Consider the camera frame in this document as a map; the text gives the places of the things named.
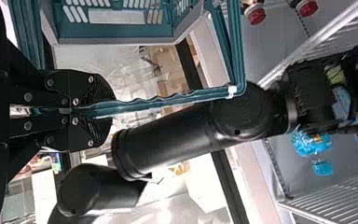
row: wire shelf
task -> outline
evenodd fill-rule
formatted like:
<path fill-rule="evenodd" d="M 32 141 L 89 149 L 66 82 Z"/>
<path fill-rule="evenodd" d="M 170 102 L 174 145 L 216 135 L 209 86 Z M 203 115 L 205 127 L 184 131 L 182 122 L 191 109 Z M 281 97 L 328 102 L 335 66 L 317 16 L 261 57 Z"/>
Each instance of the wire shelf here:
<path fill-rule="evenodd" d="M 288 57 L 278 63 L 258 84 L 265 88 L 291 64 L 344 52 L 358 46 L 358 0 L 328 22 Z"/>
<path fill-rule="evenodd" d="M 358 224 L 358 176 L 327 189 L 280 202 L 280 207 L 323 224 Z"/>

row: bolt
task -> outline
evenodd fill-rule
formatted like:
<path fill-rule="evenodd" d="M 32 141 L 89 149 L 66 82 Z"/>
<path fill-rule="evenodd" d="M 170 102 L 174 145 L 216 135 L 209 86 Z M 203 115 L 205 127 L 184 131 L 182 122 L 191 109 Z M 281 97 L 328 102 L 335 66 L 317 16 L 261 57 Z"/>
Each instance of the bolt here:
<path fill-rule="evenodd" d="M 61 124 L 67 124 L 67 123 L 68 123 L 68 118 L 62 118 Z"/>
<path fill-rule="evenodd" d="M 73 125 L 76 126 L 78 123 L 79 123 L 79 119 L 78 119 L 78 118 L 73 118 L 73 119 L 72 119 L 72 124 L 73 124 Z"/>
<path fill-rule="evenodd" d="M 49 136 L 48 139 L 46 140 L 46 142 L 48 143 L 48 145 L 51 145 L 54 141 L 54 137 L 53 136 Z"/>
<path fill-rule="evenodd" d="M 29 131 L 31 131 L 32 126 L 33 126 L 32 122 L 27 121 L 27 122 L 24 123 L 24 130 L 29 132 Z"/>
<path fill-rule="evenodd" d="M 30 92 L 25 93 L 24 100 L 28 103 L 32 101 L 33 95 Z"/>
<path fill-rule="evenodd" d="M 62 104 L 62 105 L 68 104 L 68 99 L 63 98 L 63 99 L 61 100 L 61 104 Z"/>
<path fill-rule="evenodd" d="M 92 141 L 92 139 L 89 140 L 89 147 L 94 146 L 94 141 Z"/>
<path fill-rule="evenodd" d="M 50 78 L 48 80 L 48 86 L 52 87 L 54 85 L 54 79 Z"/>
<path fill-rule="evenodd" d="M 74 99 L 74 105 L 79 105 L 79 99 L 77 98 Z"/>
<path fill-rule="evenodd" d="M 0 145 L 0 150 L 6 150 L 8 148 L 8 144 L 7 143 L 1 143 Z"/>
<path fill-rule="evenodd" d="M 0 70 L 0 76 L 3 78 L 8 78 L 8 73 L 5 70 Z"/>

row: wire basket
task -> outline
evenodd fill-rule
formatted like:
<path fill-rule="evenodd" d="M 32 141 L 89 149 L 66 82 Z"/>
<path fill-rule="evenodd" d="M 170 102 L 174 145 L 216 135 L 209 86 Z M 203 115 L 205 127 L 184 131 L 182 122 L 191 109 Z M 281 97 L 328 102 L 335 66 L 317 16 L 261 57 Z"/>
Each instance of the wire basket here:
<path fill-rule="evenodd" d="M 43 31 L 46 35 L 52 30 L 59 45 L 172 45 L 181 41 L 205 13 L 210 13 L 213 19 L 229 77 L 227 85 L 168 98 L 104 102 L 82 108 L 79 113 L 102 118 L 149 108 L 229 99 L 245 92 L 241 9 L 236 1 L 227 1 L 227 23 L 219 1 L 214 0 L 51 0 L 47 6 L 46 2 L 41 3 Z M 24 19 L 39 12 L 39 8 L 29 8 L 34 4 L 34 0 L 9 3 L 16 34 L 23 42 L 19 46 L 29 46 L 41 39 L 40 22 Z M 31 62 L 40 63 L 42 52 L 24 53 Z"/>

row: red bottle cap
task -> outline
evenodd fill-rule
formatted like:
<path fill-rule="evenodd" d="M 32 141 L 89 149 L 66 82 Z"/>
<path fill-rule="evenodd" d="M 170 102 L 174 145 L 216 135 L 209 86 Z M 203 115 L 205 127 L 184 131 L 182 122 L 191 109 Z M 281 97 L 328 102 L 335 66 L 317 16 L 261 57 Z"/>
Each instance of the red bottle cap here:
<path fill-rule="evenodd" d="M 318 4 L 315 1 L 308 1 L 306 4 L 300 6 L 298 12 L 302 17 L 309 17 L 318 10 Z"/>
<path fill-rule="evenodd" d="M 266 11 L 264 8 L 257 8 L 254 11 L 250 12 L 248 19 L 252 25 L 257 25 L 261 23 L 266 18 Z"/>

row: zip tie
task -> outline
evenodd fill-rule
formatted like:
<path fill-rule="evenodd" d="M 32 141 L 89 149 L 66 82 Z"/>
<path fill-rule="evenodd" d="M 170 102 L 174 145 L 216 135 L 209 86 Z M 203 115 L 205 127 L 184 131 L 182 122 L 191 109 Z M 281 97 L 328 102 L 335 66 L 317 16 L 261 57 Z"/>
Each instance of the zip tie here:
<path fill-rule="evenodd" d="M 226 99 L 232 99 L 237 91 L 237 86 L 228 86 L 228 97 L 226 97 Z"/>

